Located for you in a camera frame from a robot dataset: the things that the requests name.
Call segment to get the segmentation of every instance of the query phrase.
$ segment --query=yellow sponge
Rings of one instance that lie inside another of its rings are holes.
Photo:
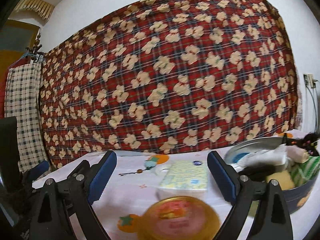
[[[290,173],[287,170],[276,172],[272,175],[267,176],[266,182],[269,182],[272,179],[276,179],[279,182],[282,190],[295,188],[295,185],[291,179]]]

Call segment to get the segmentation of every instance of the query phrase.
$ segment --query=blue label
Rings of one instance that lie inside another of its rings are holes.
[[[203,162],[201,162],[201,161],[193,161],[192,163],[195,166],[200,166]]]
[[[190,183],[191,183],[191,184],[199,184],[200,182],[199,182],[199,179],[192,179],[192,180],[190,181]]]

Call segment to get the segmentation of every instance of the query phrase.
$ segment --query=wall socket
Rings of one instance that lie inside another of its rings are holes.
[[[304,83],[306,86],[310,86],[310,88],[316,88],[316,84],[313,81],[313,74],[303,74]]]

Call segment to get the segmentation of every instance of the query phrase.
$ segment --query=gold lid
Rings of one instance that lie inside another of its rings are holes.
[[[215,211],[203,201],[177,196],[152,205],[140,218],[139,240],[212,240],[220,228]]]

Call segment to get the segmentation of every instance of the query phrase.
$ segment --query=green star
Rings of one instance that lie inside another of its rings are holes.
[[[126,217],[120,217],[120,219],[122,220],[121,226],[131,226],[132,225],[131,221],[133,220],[133,218],[131,218],[130,215],[127,215]]]
[[[157,158],[157,157],[152,157],[149,161],[153,161],[153,162],[157,162],[159,160],[159,158]]]

